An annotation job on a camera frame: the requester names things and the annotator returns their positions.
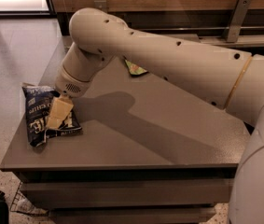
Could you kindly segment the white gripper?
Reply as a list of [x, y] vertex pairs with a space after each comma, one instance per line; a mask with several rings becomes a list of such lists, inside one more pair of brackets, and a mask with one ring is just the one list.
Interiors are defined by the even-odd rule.
[[[73, 78], [67, 73], [64, 67], [60, 69], [55, 80], [56, 91], [59, 94], [73, 98], [84, 95], [90, 87], [90, 84], [90, 81], [79, 81]], [[54, 97], [51, 102], [46, 127], [48, 129], [58, 129], [73, 107], [73, 102], [69, 97]]]

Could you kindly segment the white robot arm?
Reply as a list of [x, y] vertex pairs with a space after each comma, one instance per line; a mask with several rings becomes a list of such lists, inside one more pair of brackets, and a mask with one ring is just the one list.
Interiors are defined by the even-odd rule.
[[229, 224], [264, 224], [264, 56], [130, 28], [96, 8], [69, 22], [72, 45], [55, 87], [80, 97], [116, 56], [137, 64], [251, 126], [229, 201]]

